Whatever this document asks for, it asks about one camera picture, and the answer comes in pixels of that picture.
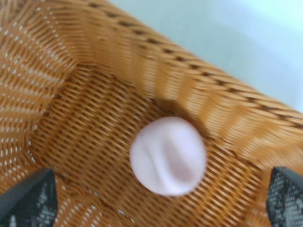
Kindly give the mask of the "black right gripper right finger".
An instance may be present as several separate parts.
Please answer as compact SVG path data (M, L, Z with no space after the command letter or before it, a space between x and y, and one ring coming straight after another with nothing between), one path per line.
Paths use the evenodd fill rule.
M266 211L273 227L303 225L303 176L286 167L273 167Z

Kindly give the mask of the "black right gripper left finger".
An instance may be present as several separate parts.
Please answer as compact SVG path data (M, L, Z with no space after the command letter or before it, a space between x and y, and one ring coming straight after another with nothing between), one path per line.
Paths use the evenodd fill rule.
M0 195L2 227L52 227L58 212L55 175L42 168Z

